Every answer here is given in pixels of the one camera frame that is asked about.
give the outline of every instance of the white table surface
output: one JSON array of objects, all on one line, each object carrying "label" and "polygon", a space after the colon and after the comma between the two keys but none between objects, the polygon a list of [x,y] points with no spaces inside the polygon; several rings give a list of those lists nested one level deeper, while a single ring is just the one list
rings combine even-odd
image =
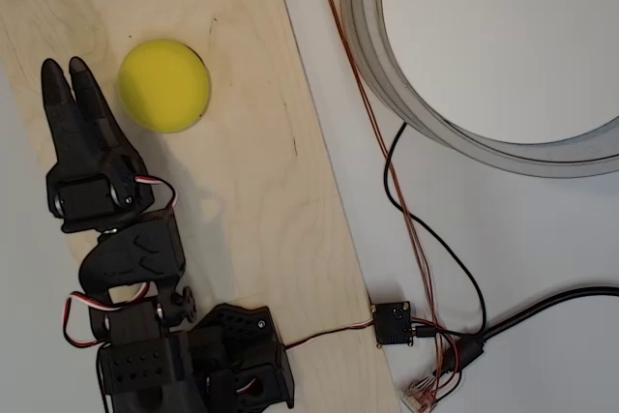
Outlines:
[{"label": "white table surface", "polygon": [[[326,0],[286,0],[370,297],[410,299],[424,313],[403,219],[382,189],[383,159]],[[391,141],[400,121],[378,103]],[[407,130],[395,157],[409,207],[476,276],[491,319],[547,292],[619,284],[619,173],[578,180],[528,178],[467,159]],[[476,294],[423,233],[441,316],[479,321]],[[619,300],[590,298],[548,310],[489,342],[441,413],[611,411]],[[386,348],[401,386],[432,361],[433,345]]]}]

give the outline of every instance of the wood grain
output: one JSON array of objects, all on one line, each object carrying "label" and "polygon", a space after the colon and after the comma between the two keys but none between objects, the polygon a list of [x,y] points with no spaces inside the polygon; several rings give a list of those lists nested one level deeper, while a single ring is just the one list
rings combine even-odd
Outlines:
[{"label": "wood grain", "polygon": [[[123,57],[159,38],[189,45],[212,77],[205,117],[182,133],[142,130],[116,97]],[[95,73],[150,172],[180,191],[188,278],[202,312],[219,302],[268,305],[287,342],[368,318],[282,0],[0,0],[0,59],[42,167],[42,189],[55,155],[40,67],[47,57],[67,67],[74,55]],[[89,233],[68,240],[76,260],[95,245]],[[320,339],[291,362],[296,411],[398,411],[371,330]]]}]

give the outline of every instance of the black power cable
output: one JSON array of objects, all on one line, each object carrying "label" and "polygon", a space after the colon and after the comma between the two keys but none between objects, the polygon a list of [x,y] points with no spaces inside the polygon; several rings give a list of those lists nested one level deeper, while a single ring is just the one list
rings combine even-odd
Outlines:
[{"label": "black power cable", "polygon": [[[392,158],[394,157],[394,152],[396,151],[396,146],[398,145],[398,141],[401,138],[402,134],[404,133],[406,126],[408,126],[406,123],[402,123],[402,126],[399,127],[398,133],[396,134],[396,137],[394,137],[394,141],[392,142],[391,147],[389,148],[387,160],[385,161],[385,168],[383,170],[383,185],[385,188],[385,193],[387,194],[387,197],[389,197],[389,201],[392,203],[392,205],[394,205],[394,207],[396,207],[401,212],[403,212],[403,209],[392,196],[391,188],[389,187],[389,168],[391,167]],[[464,263],[462,263],[462,261],[457,257],[456,253],[452,250],[451,247],[449,247],[449,245],[447,245],[447,243],[443,240],[443,238],[439,236],[436,232],[434,232],[434,230],[421,218],[417,217],[416,215],[413,215],[410,212],[408,212],[408,215],[414,222],[418,223],[419,226],[425,229],[434,239],[436,239],[441,246],[443,246],[443,248],[447,251],[447,253],[454,259],[454,261],[457,263],[460,269],[464,272],[466,277],[470,279],[471,283],[473,284],[473,287],[475,287],[475,292],[477,292],[477,296],[479,297],[479,300],[480,300],[480,307],[482,308],[482,324],[480,326],[480,329],[476,333],[465,334],[465,333],[459,333],[457,331],[442,331],[442,333],[449,334],[451,336],[457,336],[457,337],[480,336],[486,329],[486,324],[487,324],[486,300],[484,299],[484,294],[482,293],[482,289],[477,284],[477,281],[475,280],[471,272],[468,270],[468,268],[466,268]]]},{"label": "black power cable", "polygon": [[484,341],[490,340],[495,336],[513,328],[516,324],[521,323],[524,320],[529,319],[531,316],[535,316],[540,311],[554,307],[555,305],[563,302],[568,302],[573,299],[580,299],[582,297],[595,297],[595,296],[610,296],[619,297],[619,287],[609,285],[599,285],[590,287],[580,287],[578,289],[566,290],[555,295],[551,295],[540,302],[527,307],[526,309],[519,311],[513,316],[510,316],[503,321],[493,324],[487,328],[482,334]]}]

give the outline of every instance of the wire connector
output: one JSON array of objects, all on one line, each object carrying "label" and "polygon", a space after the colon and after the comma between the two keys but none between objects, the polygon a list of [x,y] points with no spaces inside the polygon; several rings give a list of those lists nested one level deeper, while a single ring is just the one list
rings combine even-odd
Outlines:
[{"label": "wire connector", "polygon": [[378,345],[413,344],[410,302],[371,306]]},{"label": "wire connector", "polygon": [[429,413],[436,406],[436,396],[430,393],[428,389],[422,389],[425,384],[425,380],[413,381],[399,395],[402,402],[413,413]]}]

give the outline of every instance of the wire bundle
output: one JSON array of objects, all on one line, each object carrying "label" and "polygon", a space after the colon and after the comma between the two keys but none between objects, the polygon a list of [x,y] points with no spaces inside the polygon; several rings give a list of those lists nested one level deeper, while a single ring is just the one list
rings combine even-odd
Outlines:
[{"label": "wire bundle", "polygon": [[[433,326],[437,327],[437,328],[439,328],[439,327],[442,328],[442,326],[439,323],[438,310],[437,310],[437,306],[436,306],[436,299],[435,299],[435,294],[434,294],[434,284],[433,284],[433,281],[432,281],[431,270],[430,270],[430,267],[429,267],[429,263],[427,261],[427,257],[426,257],[426,253],[424,251],[424,247],[423,247],[423,245],[421,243],[421,240],[420,240],[419,235],[417,233],[415,224],[413,222],[413,220],[415,220],[416,217],[414,217],[414,216],[412,216],[410,214],[410,212],[408,211],[408,207],[406,206],[406,201],[404,199],[404,196],[402,194],[402,191],[401,191],[401,188],[400,188],[400,185],[399,185],[398,175],[396,174],[396,169],[394,168],[393,164],[391,163],[390,153],[392,151],[387,149],[387,145],[385,144],[385,140],[384,140],[384,138],[382,136],[382,132],[380,131],[380,127],[378,126],[378,122],[376,120],[373,108],[372,108],[371,103],[370,103],[369,98],[368,98],[368,93],[366,92],[366,89],[364,87],[363,81],[361,79],[361,75],[359,73],[359,69],[358,69],[357,64],[355,62],[355,58],[353,56],[353,53],[352,53],[352,50],[351,50],[350,45],[348,43],[348,40],[346,39],[346,35],[344,33],[343,26],[342,26],[341,21],[339,19],[339,14],[338,14],[338,9],[336,7],[336,3],[335,3],[334,0],[328,0],[328,2],[329,2],[329,6],[331,8],[331,12],[333,14],[334,21],[336,23],[336,27],[338,28],[339,38],[340,38],[341,43],[343,45],[344,51],[346,53],[346,57],[348,59],[348,63],[350,65],[351,71],[352,71],[352,73],[353,73],[353,75],[355,77],[355,81],[357,83],[357,87],[359,89],[359,93],[360,93],[362,101],[364,103],[364,107],[366,109],[366,113],[368,114],[368,118],[369,118],[370,124],[372,126],[372,130],[373,130],[374,135],[376,137],[376,141],[378,142],[380,150],[383,153],[383,156],[385,157],[385,160],[386,160],[385,171],[388,172],[388,173],[391,173],[391,176],[392,176],[394,187],[396,189],[396,193],[398,195],[398,200],[399,200],[398,208],[402,212],[402,215],[403,215],[403,218],[404,218],[404,222],[406,224],[406,230],[408,232],[408,236],[409,236],[409,239],[410,239],[410,242],[411,242],[411,247],[413,249],[413,252],[414,252],[414,255],[415,255],[415,259],[417,261],[417,264],[418,264],[418,267],[419,267],[419,271],[420,271],[421,276],[422,276],[422,281],[424,283],[424,290],[425,290],[425,293],[426,293],[427,303],[428,303],[428,307],[429,307],[429,313],[430,313],[430,317],[431,317],[431,324]],[[426,227],[426,229],[430,230],[430,228],[426,224],[425,224],[425,227]],[[448,342],[450,344],[452,344],[453,340],[452,339],[451,340],[448,339]],[[438,372],[436,373],[435,380],[430,385],[430,387],[431,387],[432,395],[436,399],[436,395],[439,393],[439,391],[446,386],[446,384],[443,384],[443,385],[440,384],[440,378],[441,378],[440,370],[441,370],[441,366],[442,366],[442,357],[443,357],[443,351],[444,351],[443,339],[441,339],[440,337],[435,340],[435,349],[436,349],[436,366],[437,366],[437,371]]]}]

